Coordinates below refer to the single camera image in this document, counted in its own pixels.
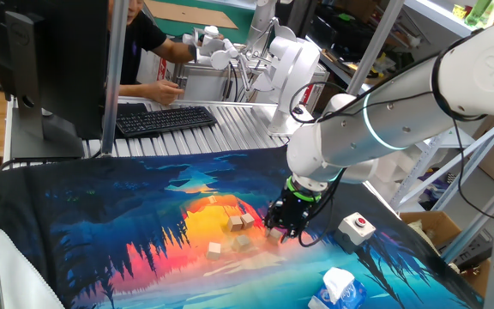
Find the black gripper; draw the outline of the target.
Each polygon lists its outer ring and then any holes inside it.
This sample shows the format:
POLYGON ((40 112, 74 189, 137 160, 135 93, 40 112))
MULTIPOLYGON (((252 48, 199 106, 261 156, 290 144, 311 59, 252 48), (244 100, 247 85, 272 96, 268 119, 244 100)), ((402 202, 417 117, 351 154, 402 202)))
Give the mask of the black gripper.
POLYGON ((284 241, 299 238, 317 206, 318 199, 319 197, 313 194, 305 195, 302 191, 285 188, 272 207, 268 208, 264 226, 267 230, 275 227, 284 230, 284 241))

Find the person's right hand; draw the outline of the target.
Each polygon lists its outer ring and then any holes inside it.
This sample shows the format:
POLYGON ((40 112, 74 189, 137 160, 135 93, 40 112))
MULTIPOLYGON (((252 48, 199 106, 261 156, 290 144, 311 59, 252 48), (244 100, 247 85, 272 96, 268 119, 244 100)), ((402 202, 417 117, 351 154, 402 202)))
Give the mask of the person's right hand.
POLYGON ((184 93, 176 83, 167 80, 160 80, 146 85, 146 97, 168 106, 178 99, 178 96, 184 93))

